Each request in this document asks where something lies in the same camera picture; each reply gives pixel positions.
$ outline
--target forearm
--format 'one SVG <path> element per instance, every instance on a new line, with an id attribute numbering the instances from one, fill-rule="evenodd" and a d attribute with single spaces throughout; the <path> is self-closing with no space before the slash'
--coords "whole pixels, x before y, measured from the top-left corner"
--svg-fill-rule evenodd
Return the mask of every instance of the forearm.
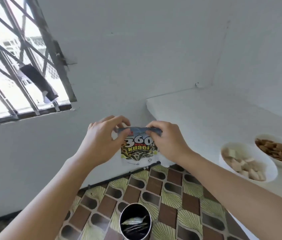
<path id="1" fill-rule="evenodd" d="M 75 195 L 93 166 L 77 158 L 66 161 L 60 171 L 31 203 L 1 232 L 0 240 L 53 240 Z"/>
<path id="2" fill-rule="evenodd" d="M 282 198 L 206 160 L 183 155 L 180 166 L 259 239 L 282 239 Z"/>

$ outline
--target white wall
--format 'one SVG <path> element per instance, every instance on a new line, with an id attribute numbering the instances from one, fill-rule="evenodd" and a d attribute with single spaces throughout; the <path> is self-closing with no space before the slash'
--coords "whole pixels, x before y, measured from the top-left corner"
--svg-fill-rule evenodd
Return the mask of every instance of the white wall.
<path id="1" fill-rule="evenodd" d="M 282 116 L 282 0 L 235 0 L 214 85 Z"/>
<path id="2" fill-rule="evenodd" d="M 67 111 L 0 125 L 0 216 L 24 208 L 78 148 L 90 122 L 123 114 L 153 119 L 146 98 L 209 85 L 229 0 L 39 0 L 53 36 L 78 64 L 68 73 L 78 102 Z M 94 184 L 127 172 L 118 157 Z"/>

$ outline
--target tiled surface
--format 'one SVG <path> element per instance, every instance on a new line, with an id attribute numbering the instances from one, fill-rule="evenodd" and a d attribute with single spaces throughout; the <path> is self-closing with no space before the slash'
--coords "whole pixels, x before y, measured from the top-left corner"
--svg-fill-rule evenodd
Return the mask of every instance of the tiled surface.
<path id="1" fill-rule="evenodd" d="M 56 240 L 123 240 L 119 217 L 139 202 L 153 220 L 150 240 L 248 240 L 201 183 L 178 165 L 161 165 L 79 191 Z"/>

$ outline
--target kuaci packet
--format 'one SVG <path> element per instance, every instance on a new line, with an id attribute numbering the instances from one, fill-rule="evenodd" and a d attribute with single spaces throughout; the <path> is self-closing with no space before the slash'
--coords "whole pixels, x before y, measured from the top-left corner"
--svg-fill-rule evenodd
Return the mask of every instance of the kuaci packet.
<path id="1" fill-rule="evenodd" d="M 120 134 L 126 128 L 119 128 Z M 158 148 L 146 131 L 153 131 L 159 136 L 162 130 L 159 128 L 130 127 L 130 134 L 127 135 L 121 145 L 121 158 L 124 163 L 146 166 L 157 161 Z"/>

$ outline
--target cloth hanging on window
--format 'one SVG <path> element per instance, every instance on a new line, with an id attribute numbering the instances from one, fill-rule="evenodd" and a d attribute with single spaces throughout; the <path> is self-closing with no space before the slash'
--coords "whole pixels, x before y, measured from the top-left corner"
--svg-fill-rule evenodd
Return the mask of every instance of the cloth hanging on window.
<path id="1" fill-rule="evenodd" d="M 28 64 L 20 67 L 18 75 L 24 79 L 30 80 L 37 86 L 42 92 L 45 104 L 54 102 L 56 98 L 59 97 L 58 93 L 53 89 L 49 82 L 32 65 Z"/>

